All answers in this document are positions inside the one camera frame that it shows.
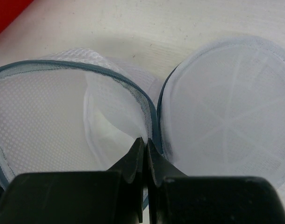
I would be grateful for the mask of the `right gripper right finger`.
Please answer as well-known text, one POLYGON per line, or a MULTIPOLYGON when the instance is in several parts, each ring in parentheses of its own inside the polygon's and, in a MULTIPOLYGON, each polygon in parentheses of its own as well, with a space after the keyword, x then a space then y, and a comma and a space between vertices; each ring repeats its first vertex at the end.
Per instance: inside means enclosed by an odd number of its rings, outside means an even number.
POLYGON ((285 209, 263 178, 187 176, 151 140, 146 162, 152 224, 285 224, 285 209))

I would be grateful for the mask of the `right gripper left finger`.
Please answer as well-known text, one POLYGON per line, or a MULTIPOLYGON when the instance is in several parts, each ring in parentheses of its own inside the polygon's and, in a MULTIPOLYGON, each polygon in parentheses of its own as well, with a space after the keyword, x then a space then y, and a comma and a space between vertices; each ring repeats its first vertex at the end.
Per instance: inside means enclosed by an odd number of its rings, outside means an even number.
POLYGON ((106 171, 25 173, 0 199, 0 224, 138 224, 143 220, 142 138, 106 171))

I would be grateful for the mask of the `white mesh laundry bag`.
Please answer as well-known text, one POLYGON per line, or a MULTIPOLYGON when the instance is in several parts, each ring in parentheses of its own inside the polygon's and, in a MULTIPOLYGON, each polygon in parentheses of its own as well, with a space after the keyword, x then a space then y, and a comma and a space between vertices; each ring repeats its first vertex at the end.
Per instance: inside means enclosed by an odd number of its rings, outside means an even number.
POLYGON ((191 176, 259 176, 285 203, 285 49, 214 42, 164 82, 70 49, 0 67, 0 185, 19 174, 103 171, 135 139, 191 176))

